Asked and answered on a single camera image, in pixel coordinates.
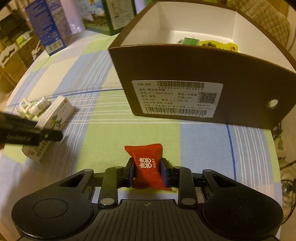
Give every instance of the yellow snack bag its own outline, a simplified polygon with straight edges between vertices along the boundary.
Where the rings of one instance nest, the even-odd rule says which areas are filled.
[[[238,52],[239,47],[234,43],[223,44],[214,40],[200,41],[199,46],[207,46],[218,49],[225,49],[233,52]]]

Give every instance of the checkered tablecloth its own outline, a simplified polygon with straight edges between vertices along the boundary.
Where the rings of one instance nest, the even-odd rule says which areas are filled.
[[[0,232],[8,241],[18,233],[11,220],[15,202],[84,168],[103,172],[124,166],[124,145],[161,143],[163,157],[193,172],[214,169],[263,192],[281,204],[279,165],[269,130],[193,121],[146,118],[131,112],[107,51],[115,36],[84,31],[49,57],[42,53],[12,93],[7,112],[27,97],[66,96],[77,112],[42,164],[21,146],[6,145],[0,157]],[[119,199],[177,199],[176,191],[121,188]]]

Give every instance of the red packet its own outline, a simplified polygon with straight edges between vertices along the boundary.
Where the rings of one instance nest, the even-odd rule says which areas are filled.
[[[160,159],[163,155],[161,144],[147,146],[125,146],[124,149],[133,157],[135,162],[135,180],[133,188],[158,188],[164,187],[160,175]]]

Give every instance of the quilted fabric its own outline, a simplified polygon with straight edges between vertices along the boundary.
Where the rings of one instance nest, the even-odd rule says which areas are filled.
[[[266,0],[227,0],[226,5],[235,8],[254,19],[286,47],[290,23]]]

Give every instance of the barcode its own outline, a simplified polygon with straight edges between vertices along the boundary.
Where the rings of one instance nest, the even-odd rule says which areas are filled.
[[[160,112],[170,114],[206,115],[207,110],[170,108],[170,107],[146,107],[147,112]]]
[[[36,156],[40,157],[44,153],[44,149],[46,149],[46,147],[47,147],[47,141],[45,140],[41,141],[41,143],[39,144],[38,152]]]
[[[199,103],[214,104],[217,93],[200,92],[198,96]]]
[[[165,81],[158,80],[157,86],[159,87],[186,87],[186,88],[204,88],[205,83],[203,82],[192,82],[192,81]]]
[[[57,49],[63,47],[63,42],[61,39],[59,39],[58,41],[54,42],[53,44],[49,45],[46,47],[46,51],[48,53],[52,53],[54,51],[56,51]]]

